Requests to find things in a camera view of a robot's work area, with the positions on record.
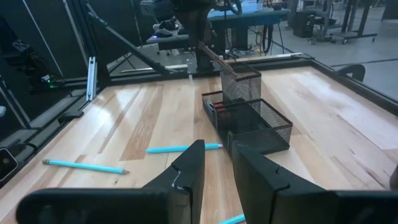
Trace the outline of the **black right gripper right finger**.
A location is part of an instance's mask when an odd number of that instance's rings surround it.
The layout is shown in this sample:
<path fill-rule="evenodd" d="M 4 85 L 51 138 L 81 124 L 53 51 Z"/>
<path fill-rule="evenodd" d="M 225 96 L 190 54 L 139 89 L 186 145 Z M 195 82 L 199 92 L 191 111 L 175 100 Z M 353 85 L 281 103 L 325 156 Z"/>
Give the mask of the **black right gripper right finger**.
<path fill-rule="evenodd" d="M 247 223 L 397 223 L 397 192 L 326 190 L 235 143 L 234 179 Z"/>

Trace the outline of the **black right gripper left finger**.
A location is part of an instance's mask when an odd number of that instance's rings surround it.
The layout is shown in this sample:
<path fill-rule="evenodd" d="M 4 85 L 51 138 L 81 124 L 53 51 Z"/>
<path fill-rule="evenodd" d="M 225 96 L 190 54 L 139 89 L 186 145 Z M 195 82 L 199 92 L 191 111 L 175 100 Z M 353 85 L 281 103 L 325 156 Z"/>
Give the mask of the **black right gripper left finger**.
<path fill-rule="evenodd" d="M 205 142 L 188 147 L 138 189 L 41 189 L 16 209 L 18 223 L 199 223 L 205 179 Z"/>

